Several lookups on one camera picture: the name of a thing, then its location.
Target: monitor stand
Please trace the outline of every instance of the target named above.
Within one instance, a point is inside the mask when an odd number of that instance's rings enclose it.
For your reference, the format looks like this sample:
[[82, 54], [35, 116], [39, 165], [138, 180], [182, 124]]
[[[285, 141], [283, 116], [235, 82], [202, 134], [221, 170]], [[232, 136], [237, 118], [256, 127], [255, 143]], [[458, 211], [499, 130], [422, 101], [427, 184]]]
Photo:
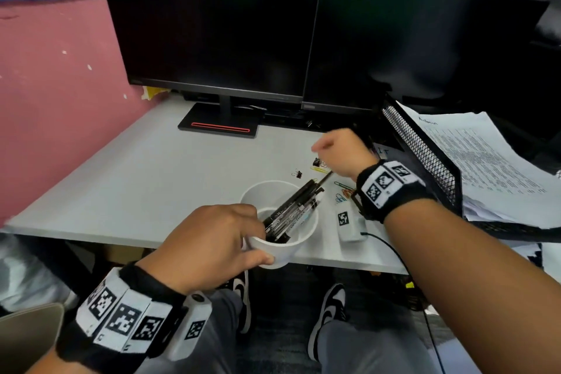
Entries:
[[230, 97], [220, 95], [220, 105], [195, 103], [177, 127], [179, 130], [254, 138], [260, 120], [260, 113], [232, 108]]

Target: black cable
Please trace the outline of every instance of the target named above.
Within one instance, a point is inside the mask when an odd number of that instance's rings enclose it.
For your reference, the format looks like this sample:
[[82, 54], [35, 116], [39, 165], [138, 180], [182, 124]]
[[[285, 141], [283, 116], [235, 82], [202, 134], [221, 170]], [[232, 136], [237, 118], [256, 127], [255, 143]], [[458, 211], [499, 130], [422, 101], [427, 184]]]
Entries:
[[[369, 234], [368, 232], [361, 232], [360, 234], [362, 236], [373, 236], [373, 237], [379, 239], [380, 241], [382, 241], [385, 245], [387, 245], [391, 249], [391, 251], [393, 251], [396, 254], [399, 261], [405, 267], [405, 270], [407, 271], [407, 273], [409, 275], [411, 275], [410, 272], [409, 272], [409, 268], [407, 267], [407, 265], [405, 264], [405, 262], [403, 261], [403, 259], [401, 258], [401, 256], [397, 252], [397, 250], [395, 248], [393, 248], [393, 246], [390, 243], [388, 243], [385, 239], [380, 238], [379, 236], [375, 236], [374, 234]], [[429, 318], [427, 317], [425, 311], [423, 311], [423, 315], [425, 316], [426, 328], [429, 330], [430, 341], [432, 342], [432, 347], [434, 348], [434, 353], [437, 354], [437, 359], [438, 359], [438, 363], [440, 364], [440, 369], [442, 370], [443, 374], [446, 374], [446, 371], [444, 370], [444, 365], [442, 365], [442, 360], [440, 359], [440, 353], [438, 353], [437, 345], [434, 342], [434, 337], [432, 336], [432, 331], [430, 329], [430, 324], [429, 324]]]

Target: black mesh tray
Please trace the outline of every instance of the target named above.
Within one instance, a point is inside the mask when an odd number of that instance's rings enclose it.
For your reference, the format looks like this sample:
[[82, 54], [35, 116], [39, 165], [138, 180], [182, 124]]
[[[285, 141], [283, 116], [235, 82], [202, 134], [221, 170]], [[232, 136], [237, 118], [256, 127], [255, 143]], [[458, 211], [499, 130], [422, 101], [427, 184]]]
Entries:
[[[462, 176], [459, 168], [389, 95], [385, 96], [382, 103], [382, 114], [392, 126], [403, 150], [417, 163], [416, 169], [425, 173], [421, 179], [445, 207], [463, 217]], [[503, 222], [471, 223], [500, 239], [561, 243], [561, 228], [540, 229]]]

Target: black and white sneaker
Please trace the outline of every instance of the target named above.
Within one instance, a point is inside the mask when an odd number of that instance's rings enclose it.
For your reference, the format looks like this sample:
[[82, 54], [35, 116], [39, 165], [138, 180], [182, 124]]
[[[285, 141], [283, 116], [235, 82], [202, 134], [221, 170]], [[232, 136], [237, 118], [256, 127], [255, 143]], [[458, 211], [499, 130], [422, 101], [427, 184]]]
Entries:
[[222, 284], [219, 289], [232, 290], [242, 299], [242, 311], [238, 319], [238, 333], [246, 334], [251, 327], [251, 305], [249, 303], [249, 271], [243, 271], [238, 276]]
[[310, 340], [308, 341], [308, 356], [313, 361], [319, 360], [319, 330], [326, 323], [333, 320], [347, 321], [347, 314], [345, 314], [345, 288], [343, 284], [335, 284], [332, 286], [323, 298], [319, 320], [316, 322], [312, 334], [310, 334]]

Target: dark floor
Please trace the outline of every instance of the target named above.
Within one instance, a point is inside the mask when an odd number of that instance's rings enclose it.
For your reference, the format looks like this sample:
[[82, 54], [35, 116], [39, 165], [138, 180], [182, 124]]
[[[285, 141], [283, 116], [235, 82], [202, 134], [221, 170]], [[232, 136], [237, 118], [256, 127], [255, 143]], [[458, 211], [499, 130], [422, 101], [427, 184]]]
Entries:
[[[318, 320], [324, 293], [333, 284], [331, 269], [314, 268], [310, 272], [301, 264], [282, 269], [254, 270], [250, 296], [255, 330], [238, 341], [238, 372], [243, 374], [308, 374], [319, 373], [320, 365], [307, 355], [307, 341]], [[388, 311], [400, 311], [404, 322], [410, 314], [427, 347], [432, 347], [422, 312], [401, 311], [376, 292], [368, 290], [357, 271], [333, 270], [336, 282], [347, 291], [347, 314], [360, 329], [383, 328]], [[453, 337], [440, 317], [429, 316], [436, 343]]]

